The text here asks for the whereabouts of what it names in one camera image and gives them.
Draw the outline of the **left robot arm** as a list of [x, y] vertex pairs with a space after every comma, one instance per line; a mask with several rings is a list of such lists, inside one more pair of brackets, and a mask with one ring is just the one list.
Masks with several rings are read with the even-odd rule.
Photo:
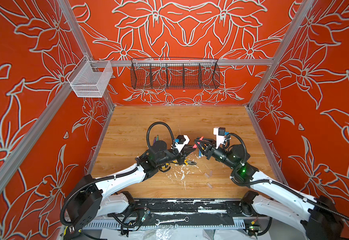
[[[169, 131], [172, 141], [170, 146], [162, 140], [150, 143], [150, 132], [157, 125], [162, 125]], [[167, 172], [171, 164], [187, 165], [188, 156], [195, 151], [188, 136], [175, 137], [170, 126], [164, 122], [155, 122], [149, 126], [146, 141], [147, 150], [136, 157], [132, 166], [100, 178], [88, 174], [76, 184], [60, 211], [60, 222], [65, 226], [64, 240], [79, 237], [83, 227], [94, 218], [104, 215], [111, 215], [123, 229], [140, 224], [140, 217], [130, 225], [117, 217], [118, 214], [140, 214], [135, 209], [135, 200], [125, 188], [146, 181], [158, 172]]]

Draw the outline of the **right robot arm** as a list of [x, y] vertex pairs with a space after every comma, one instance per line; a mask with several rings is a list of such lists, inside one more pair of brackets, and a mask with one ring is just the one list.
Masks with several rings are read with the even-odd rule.
[[276, 219], [301, 231], [309, 240], [342, 239], [344, 222], [349, 223], [349, 217], [339, 213], [329, 198], [294, 190], [249, 164], [249, 153], [237, 134], [216, 134], [215, 140], [197, 138], [194, 144], [207, 159], [214, 158], [229, 167], [229, 178], [235, 185], [250, 188], [241, 199], [242, 213]]

